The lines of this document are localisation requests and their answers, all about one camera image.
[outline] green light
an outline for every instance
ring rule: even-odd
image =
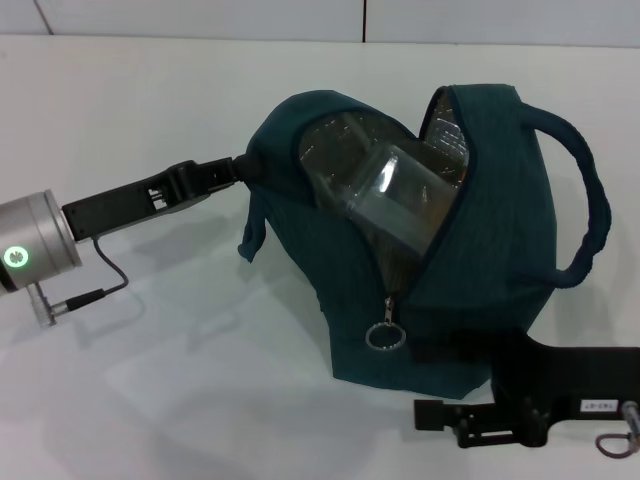
[[[4,263],[11,268],[24,267],[29,261],[29,252],[22,247],[9,247],[4,252]]]

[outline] bag strap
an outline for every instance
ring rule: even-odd
[[[582,245],[566,270],[534,275],[536,280],[556,288],[580,284],[593,265],[593,257],[604,248],[611,228],[611,207],[596,172],[593,155],[582,135],[566,120],[552,113],[523,104],[522,124],[539,130],[560,142],[573,155],[587,190],[589,224]]]

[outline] black plastic part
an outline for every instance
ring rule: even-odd
[[[188,161],[145,180],[65,205],[62,212],[76,241],[98,237],[183,210],[244,176],[260,173],[259,161],[246,156],[241,159],[241,177],[236,175],[231,158],[202,165]]]
[[[73,312],[74,310],[89,305],[90,303],[97,302],[106,296],[106,292],[101,288],[99,290],[94,290],[93,292],[83,293],[77,297],[70,298],[66,300],[65,303],[67,304],[69,311]]]
[[[491,345],[495,403],[416,400],[417,430],[449,426],[462,448],[506,443],[541,447],[555,423],[622,420],[624,402],[640,403],[640,348],[548,347],[523,332],[503,334]],[[617,402],[618,409],[584,411],[583,400]]]
[[[18,290],[16,288],[16,284],[11,279],[9,272],[7,272],[7,267],[5,267],[3,262],[0,262],[0,285],[7,291],[7,293],[15,292]]]
[[[415,400],[416,430],[444,431],[445,412],[442,400]]]

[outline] white table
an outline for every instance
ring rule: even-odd
[[[509,83],[589,141],[614,226],[579,288],[532,329],[552,345],[640,345],[640,51],[0,37],[0,202],[52,188],[59,203],[185,159],[240,154],[286,97],[335,89],[417,131],[440,85]],[[542,139],[559,264],[586,228],[572,158]],[[414,432],[412,400],[334,380],[315,292],[272,232],[239,257],[238,185],[180,214],[105,237],[126,291],[39,331],[24,292],[0,299],[3,479],[300,480],[621,478],[596,432],[566,423],[549,445],[460,450]],[[117,277],[85,266],[44,284],[51,300]],[[470,395],[488,400],[487,386]]]

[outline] black clamp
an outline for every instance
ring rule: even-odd
[[[65,205],[62,212],[78,242],[184,210],[236,181],[262,174],[259,160],[247,155],[204,164],[190,160],[145,180]]]

